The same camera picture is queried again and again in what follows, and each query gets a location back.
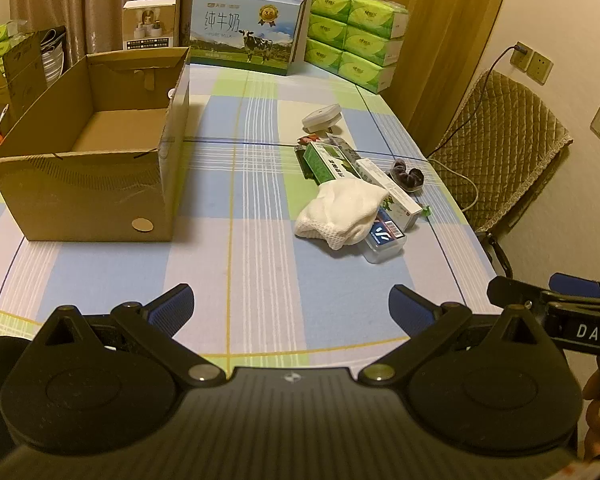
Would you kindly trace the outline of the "white knitted sock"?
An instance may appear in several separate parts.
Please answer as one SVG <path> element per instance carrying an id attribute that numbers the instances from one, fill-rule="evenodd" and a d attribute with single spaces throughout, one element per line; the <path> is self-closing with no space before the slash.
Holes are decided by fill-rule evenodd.
<path id="1" fill-rule="evenodd" d="M 298 214 L 294 235 L 324 240 L 331 250 L 362 242 L 388 192 L 362 179 L 329 180 Z"/>

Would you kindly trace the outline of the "long white green box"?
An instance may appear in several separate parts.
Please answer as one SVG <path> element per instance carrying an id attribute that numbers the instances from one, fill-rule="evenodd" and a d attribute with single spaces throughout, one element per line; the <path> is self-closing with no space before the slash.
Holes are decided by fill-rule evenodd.
<path id="1" fill-rule="evenodd" d="M 388 193 L 388 197 L 384 200 L 382 206 L 394 222 L 399 223 L 403 229 L 406 229 L 416 221 L 422 213 L 422 207 L 372 160 L 360 158 L 355 162 L 355 167 L 364 180 L 380 186 Z"/>

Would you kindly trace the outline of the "small white humidifier box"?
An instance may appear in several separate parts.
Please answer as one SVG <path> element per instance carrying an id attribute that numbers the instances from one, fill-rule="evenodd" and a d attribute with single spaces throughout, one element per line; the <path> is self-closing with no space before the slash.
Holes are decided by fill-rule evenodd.
<path id="1" fill-rule="evenodd" d="M 122 48 L 174 46 L 176 0 L 129 0 L 122 8 Z"/>

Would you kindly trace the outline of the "white plug-in adapter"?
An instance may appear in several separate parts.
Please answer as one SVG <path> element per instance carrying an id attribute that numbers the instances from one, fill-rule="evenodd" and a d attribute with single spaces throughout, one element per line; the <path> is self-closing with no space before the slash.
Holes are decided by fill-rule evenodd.
<path id="1" fill-rule="evenodd" d="M 327 105 L 314 110 L 302 119 L 303 130 L 308 133 L 327 131 L 337 125 L 342 118 L 341 106 L 339 104 Z"/>

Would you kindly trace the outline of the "open brown cardboard box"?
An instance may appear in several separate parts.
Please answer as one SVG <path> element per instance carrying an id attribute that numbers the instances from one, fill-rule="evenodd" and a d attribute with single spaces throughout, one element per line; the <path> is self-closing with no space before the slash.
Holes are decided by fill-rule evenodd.
<path id="1" fill-rule="evenodd" d="M 0 145 L 0 192 L 30 242 L 165 242 L 180 200 L 186 47 L 90 54 Z"/>

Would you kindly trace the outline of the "quilted olive chair cover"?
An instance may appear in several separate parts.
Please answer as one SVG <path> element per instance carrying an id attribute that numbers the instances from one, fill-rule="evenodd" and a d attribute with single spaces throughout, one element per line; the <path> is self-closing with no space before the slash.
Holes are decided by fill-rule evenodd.
<path id="1" fill-rule="evenodd" d="M 482 234 L 517 223 L 572 142 L 535 93 L 494 70 L 480 77 L 429 160 Z"/>

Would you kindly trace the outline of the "brown box with bowls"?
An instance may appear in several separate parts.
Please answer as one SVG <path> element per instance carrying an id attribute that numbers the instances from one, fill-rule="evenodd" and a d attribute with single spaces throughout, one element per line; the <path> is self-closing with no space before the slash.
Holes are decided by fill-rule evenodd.
<path id="1" fill-rule="evenodd" d="M 65 70 L 64 26 L 22 32 L 18 21 L 0 26 L 0 133 L 6 133 Z"/>

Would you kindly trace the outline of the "checked blue green bedsheet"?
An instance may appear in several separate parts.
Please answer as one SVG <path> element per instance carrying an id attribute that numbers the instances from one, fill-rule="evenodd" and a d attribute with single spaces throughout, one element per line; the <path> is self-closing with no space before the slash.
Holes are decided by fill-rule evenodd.
<path id="1" fill-rule="evenodd" d="M 185 188 L 169 243 L 29 242 L 0 196 L 0 335 L 29 338 L 62 304 L 106 313 L 186 283 L 195 313 L 176 338 L 224 370 L 356 369 L 404 341 L 388 311 L 396 284 L 491 311 L 491 263 L 381 96 L 306 64 L 286 76 L 196 65 L 189 91 Z M 294 142 L 304 116 L 335 103 L 337 132 L 363 157 L 380 168 L 400 158 L 425 176 L 416 198 L 430 216 L 381 263 L 294 235 L 316 194 Z"/>

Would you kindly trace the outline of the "clear plastic blue card box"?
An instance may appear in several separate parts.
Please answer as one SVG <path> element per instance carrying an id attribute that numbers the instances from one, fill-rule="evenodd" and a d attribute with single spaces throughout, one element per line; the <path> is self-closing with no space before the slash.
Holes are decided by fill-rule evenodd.
<path id="1" fill-rule="evenodd" d="M 406 236 L 384 208 L 379 208 L 370 232 L 358 244 L 369 263 L 381 263 L 395 257 L 403 248 Z"/>

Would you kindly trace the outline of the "dark velvet scrunchie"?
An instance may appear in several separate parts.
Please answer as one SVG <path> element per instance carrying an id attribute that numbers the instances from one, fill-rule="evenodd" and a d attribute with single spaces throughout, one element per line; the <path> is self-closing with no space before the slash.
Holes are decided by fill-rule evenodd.
<path id="1" fill-rule="evenodd" d="M 425 181 L 424 174 L 419 169 L 408 169 L 406 162 L 400 158 L 393 162 L 388 175 L 407 193 L 420 191 Z"/>

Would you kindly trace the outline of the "green tissue pack bundle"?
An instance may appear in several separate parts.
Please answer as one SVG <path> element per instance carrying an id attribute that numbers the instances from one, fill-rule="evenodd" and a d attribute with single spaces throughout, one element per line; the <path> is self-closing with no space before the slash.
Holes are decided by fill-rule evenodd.
<path id="1" fill-rule="evenodd" d="M 409 19 L 388 0 L 311 0 L 304 60 L 379 93 L 392 83 Z"/>

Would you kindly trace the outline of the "red snack packet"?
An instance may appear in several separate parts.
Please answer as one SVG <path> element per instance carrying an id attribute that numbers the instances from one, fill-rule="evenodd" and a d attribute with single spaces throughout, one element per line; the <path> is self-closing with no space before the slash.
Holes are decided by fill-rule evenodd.
<path id="1" fill-rule="evenodd" d="M 302 136 L 302 138 L 298 140 L 298 143 L 300 145 L 308 145 L 309 143 L 317 142 L 318 140 L 320 140 L 318 136 L 314 136 L 314 134 L 311 134 L 310 136 Z"/>

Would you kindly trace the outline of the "clear grey sachet packet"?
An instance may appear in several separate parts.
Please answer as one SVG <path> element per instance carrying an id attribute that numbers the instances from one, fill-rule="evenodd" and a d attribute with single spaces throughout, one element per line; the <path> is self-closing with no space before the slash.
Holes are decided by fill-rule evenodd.
<path id="1" fill-rule="evenodd" d="M 337 148 L 342 151 L 342 154 L 349 162 L 355 162 L 360 159 L 360 155 L 354 148 L 343 138 L 340 136 L 335 136 L 334 134 L 328 135 L 328 140 L 331 144 L 334 144 Z"/>

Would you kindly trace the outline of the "green white toothpaste box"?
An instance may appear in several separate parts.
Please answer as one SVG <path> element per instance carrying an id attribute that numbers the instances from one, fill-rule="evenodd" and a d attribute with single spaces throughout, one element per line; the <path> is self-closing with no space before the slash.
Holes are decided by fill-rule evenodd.
<path id="1" fill-rule="evenodd" d="M 309 142 L 303 154 L 306 166 L 318 184 L 331 180 L 358 179 L 360 176 L 340 148 L 324 142 Z"/>

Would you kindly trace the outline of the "blue milk carton gift box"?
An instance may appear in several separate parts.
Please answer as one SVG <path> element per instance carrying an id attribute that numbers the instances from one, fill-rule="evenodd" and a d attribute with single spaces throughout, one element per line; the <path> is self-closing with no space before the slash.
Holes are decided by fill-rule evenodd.
<path id="1" fill-rule="evenodd" d="M 302 11 L 302 0 L 192 0 L 189 61 L 285 75 Z"/>

